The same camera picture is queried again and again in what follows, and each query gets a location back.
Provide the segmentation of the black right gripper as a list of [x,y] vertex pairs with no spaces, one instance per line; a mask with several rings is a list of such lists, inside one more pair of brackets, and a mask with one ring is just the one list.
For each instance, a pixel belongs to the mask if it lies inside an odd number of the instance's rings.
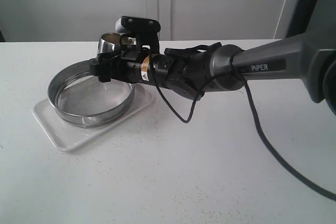
[[121,35],[121,45],[129,46],[117,54],[103,52],[90,59],[90,73],[99,82],[111,79],[127,83],[156,85],[154,63],[160,56],[158,34],[139,33]]

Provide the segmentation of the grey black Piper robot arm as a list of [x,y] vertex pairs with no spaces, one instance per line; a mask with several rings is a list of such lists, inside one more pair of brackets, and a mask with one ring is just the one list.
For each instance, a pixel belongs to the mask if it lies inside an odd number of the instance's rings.
[[236,91],[248,80],[300,79],[315,103],[335,110],[335,25],[244,50],[236,45],[167,48],[155,34],[119,36],[118,48],[98,54],[89,70],[100,82],[118,80],[172,90],[199,100],[206,92]]

